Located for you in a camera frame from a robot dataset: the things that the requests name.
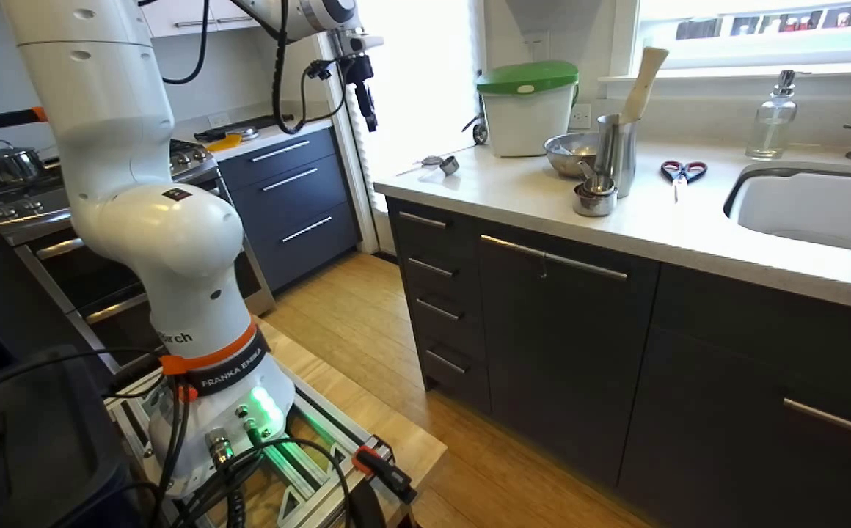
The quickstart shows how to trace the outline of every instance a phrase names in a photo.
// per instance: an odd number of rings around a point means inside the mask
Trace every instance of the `plastic bottle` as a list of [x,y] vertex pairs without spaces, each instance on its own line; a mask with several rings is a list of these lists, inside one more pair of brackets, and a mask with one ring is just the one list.
[[779,70],[769,101],[757,105],[754,130],[744,156],[748,158],[779,158],[788,142],[788,127],[797,118],[795,102],[795,70]]

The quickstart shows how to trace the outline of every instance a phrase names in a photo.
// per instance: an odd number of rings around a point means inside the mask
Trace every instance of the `green container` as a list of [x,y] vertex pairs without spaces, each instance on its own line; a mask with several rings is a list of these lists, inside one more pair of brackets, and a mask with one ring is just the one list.
[[477,95],[537,95],[577,83],[577,67],[568,62],[525,62],[493,67],[474,80]]

